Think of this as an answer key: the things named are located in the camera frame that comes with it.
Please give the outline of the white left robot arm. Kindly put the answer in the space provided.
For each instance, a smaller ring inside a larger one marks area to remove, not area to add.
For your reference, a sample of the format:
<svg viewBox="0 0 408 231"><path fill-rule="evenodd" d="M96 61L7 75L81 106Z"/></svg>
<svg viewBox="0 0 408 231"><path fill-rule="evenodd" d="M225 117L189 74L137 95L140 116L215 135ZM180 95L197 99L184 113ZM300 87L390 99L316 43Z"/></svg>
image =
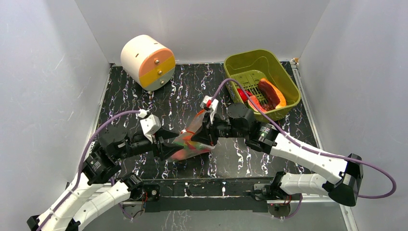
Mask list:
<svg viewBox="0 0 408 231"><path fill-rule="evenodd" d="M92 195L121 169L119 160L153 152L161 160L170 157L183 147L166 142L177 132L160 128L150 141L139 130L132 136L123 126L109 125L98 138L80 168L80 174L70 183L51 208L41 215L31 216L27 225L32 231L82 231L95 218L121 202L141 200L147 196L142 180L134 173L121 177L102 194Z"/></svg>

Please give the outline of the clear zip top bag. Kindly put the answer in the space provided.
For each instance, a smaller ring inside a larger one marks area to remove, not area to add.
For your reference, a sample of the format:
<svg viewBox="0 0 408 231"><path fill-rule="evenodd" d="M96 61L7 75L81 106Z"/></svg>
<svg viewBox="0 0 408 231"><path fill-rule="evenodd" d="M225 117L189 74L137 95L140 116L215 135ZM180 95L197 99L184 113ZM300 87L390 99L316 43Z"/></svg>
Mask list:
<svg viewBox="0 0 408 231"><path fill-rule="evenodd" d="M191 140L192 135L196 133L199 127L202 125L202 120L206 110L201 110L188 125L174 140L173 144L178 144L183 146L183 149L175 152L169 158L168 162L176 162L185 160L191 157L195 157L200 154L211 152L215 147L202 144L200 142L195 142Z"/></svg>

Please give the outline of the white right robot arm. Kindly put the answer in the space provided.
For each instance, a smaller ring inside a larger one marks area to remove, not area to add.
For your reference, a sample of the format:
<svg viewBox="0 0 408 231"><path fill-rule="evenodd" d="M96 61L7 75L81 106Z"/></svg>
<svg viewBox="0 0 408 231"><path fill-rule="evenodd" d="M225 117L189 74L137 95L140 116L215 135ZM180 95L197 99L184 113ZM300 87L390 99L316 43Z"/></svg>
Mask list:
<svg viewBox="0 0 408 231"><path fill-rule="evenodd" d="M290 160L311 170L311 174L278 172L269 186L255 189L253 195L260 200L284 199L294 194L316 194L333 201L355 206L363 178L361 160L350 154L351 161L340 157L326 157L306 150L307 145L290 136L284 136L271 123L259 122L254 113L242 103L235 103L227 110L228 119L206 112L201 126L191 140L214 146L219 138L244 138L252 150Z"/></svg>

